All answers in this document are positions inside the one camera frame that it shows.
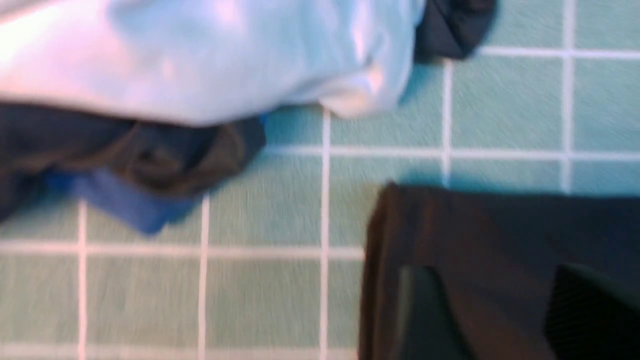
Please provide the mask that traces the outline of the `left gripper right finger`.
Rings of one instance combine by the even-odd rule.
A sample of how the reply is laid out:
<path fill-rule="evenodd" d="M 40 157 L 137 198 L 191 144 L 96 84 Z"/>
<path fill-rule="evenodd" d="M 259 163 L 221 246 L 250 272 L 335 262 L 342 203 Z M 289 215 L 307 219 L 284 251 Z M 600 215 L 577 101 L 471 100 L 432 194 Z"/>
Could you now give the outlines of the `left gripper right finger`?
<path fill-rule="evenodd" d="M 558 360 L 638 360 L 639 296 L 583 265 L 559 265 L 544 337 Z"/>

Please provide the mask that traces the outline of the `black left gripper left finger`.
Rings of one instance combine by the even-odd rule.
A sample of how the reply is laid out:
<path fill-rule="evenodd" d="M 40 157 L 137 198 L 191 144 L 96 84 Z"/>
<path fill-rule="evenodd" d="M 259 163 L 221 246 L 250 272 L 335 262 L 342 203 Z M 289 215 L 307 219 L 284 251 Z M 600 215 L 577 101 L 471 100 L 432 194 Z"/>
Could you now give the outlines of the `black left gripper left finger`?
<path fill-rule="evenodd" d="M 400 271 L 396 360 L 474 360 L 453 316 L 438 272 L 407 265 Z"/>

